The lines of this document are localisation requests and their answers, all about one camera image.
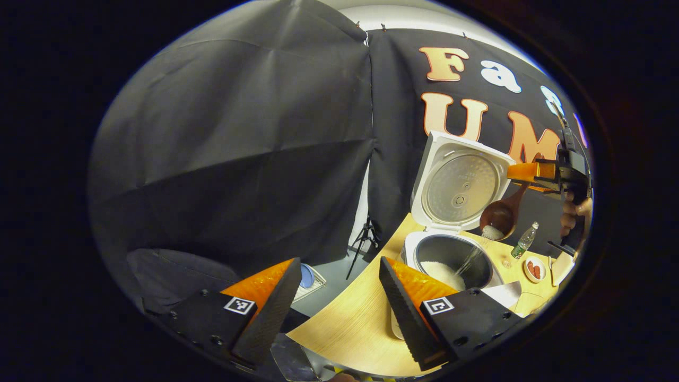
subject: inner lid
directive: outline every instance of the inner lid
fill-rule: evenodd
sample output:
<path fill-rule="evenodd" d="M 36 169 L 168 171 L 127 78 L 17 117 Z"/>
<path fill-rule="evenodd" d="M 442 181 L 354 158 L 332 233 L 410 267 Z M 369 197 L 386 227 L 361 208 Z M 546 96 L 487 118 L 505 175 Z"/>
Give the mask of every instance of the inner lid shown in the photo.
<path fill-rule="evenodd" d="M 422 206 L 434 221 L 454 225 L 480 214 L 493 202 L 497 188 L 498 174 L 490 160 L 477 154 L 451 156 L 429 173 Z"/>

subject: rice cooker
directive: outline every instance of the rice cooker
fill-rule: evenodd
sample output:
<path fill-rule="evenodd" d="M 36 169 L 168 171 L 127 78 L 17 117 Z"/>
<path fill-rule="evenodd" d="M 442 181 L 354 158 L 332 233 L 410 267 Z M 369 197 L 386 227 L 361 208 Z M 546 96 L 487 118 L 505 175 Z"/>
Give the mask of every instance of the rice cooker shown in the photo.
<path fill-rule="evenodd" d="M 478 142 L 431 131 L 411 195 L 413 219 L 425 227 L 405 238 L 401 261 L 426 273 L 423 261 L 456 265 L 477 248 L 476 268 L 464 273 L 466 288 L 502 285 L 502 279 L 483 248 L 474 240 L 459 236 L 463 230 L 479 226 L 481 213 L 499 200 L 509 186 L 507 167 L 515 161 L 507 154 Z M 402 338 L 392 312 L 392 329 Z"/>

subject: white wall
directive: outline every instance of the white wall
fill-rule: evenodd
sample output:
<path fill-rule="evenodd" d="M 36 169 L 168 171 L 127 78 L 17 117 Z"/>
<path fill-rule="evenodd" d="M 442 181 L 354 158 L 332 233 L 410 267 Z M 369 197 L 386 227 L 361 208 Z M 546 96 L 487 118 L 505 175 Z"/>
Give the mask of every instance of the white wall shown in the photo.
<path fill-rule="evenodd" d="M 426 0 L 321 0 L 334 7 L 353 22 L 360 22 L 364 31 L 382 29 L 382 24 L 389 29 L 426 29 L 462 36 L 484 42 L 504 50 L 517 58 L 526 61 L 539 71 L 544 71 L 528 55 L 517 46 L 502 38 L 480 22 L 457 12 Z M 367 172 L 363 180 L 359 208 L 349 244 L 352 244 L 360 233 L 367 217 Z"/>
<path fill-rule="evenodd" d="M 464 33 L 470 39 L 492 45 L 518 57 L 544 73 L 538 64 L 517 46 L 480 22 L 454 10 L 450 10 L 448 14 L 442 14 L 433 10 L 401 5 L 364 5 L 339 11 L 351 21 L 360 22 L 359 26 L 364 31 L 382 29 L 382 24 L 384 24 L 387 29 L 426 29 L 458 36 Z"/>

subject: rice cooker lid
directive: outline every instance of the rice cooker lid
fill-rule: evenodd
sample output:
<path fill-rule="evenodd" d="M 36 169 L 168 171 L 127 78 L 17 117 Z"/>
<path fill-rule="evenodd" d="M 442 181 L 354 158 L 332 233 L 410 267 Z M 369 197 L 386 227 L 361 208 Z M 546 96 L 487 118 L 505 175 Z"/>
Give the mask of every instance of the rice cooker lid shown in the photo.
<path fill-rule="evenodd" d="M 429 173 L 422 208 L 434 222 L 457 225 L 482 213 L 494 201 L 499 181 L 487 158 L 473 152 L 450 156 Z"/>
<path fill-rule="evenodd" d="M 507 189 L 512 164 L 510 156 L 491 147 L 431 131 L 413 189 L 414 220 L 453 235 L 478 227 L 483 210 Z"/>

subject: tripod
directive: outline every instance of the tripod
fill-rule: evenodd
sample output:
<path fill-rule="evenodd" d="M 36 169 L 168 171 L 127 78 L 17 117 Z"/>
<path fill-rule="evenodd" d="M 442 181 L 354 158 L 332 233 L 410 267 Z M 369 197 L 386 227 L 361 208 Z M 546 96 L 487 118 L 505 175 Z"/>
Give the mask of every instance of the tripod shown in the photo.
<path fill-rule="evenodd" d="M 361 248 L 363 247 L 363 244 L 366 241 L 370 241 L 373 243 L 375 248 L 378 247 L 377 242 L 375 239 L 373 239 L 375 236 L 375 227 L 373 227 L 373 224 L 370 222 L 370 215 L 368 215 L 367 219 L 365 220 L 365 224 L 363 224 L 363 229 L 359 232 L 358 236 L 356 236 L 356 240 L 354 240 L 354 243 L 351 245 L 352 247 L 356 245 L 357 241 L 360 241 L 359 243 L 359 248 L 356 250 L 356 254 L 354 255 L 354 261 L 351 263 L 351 267 L 349 268 L 349 273 L 346 274 L 346 279 L 349 280 L 349 275 L 351 275 L 351 270 L 354 268 L 354 264 L 356 264 L 356 259 L 359 257 L 359 252 L 361 251 Z"/>

